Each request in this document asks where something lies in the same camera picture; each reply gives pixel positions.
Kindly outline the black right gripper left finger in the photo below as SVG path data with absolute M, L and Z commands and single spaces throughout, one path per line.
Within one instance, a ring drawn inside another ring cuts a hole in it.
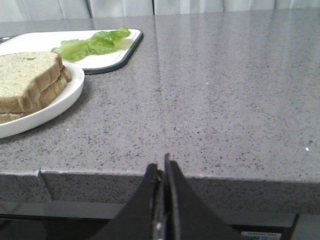
M 158 166 L 150 164 L 136 192 L 120 212 L 91 240 L 151 240 Z

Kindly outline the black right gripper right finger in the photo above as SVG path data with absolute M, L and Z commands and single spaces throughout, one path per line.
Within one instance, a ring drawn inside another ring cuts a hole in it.
M 167 240 L 241 240 L 241 234 L 220 219 L 196 195 L 178 163 L 164 157 L 165 190 L 168 194 Z

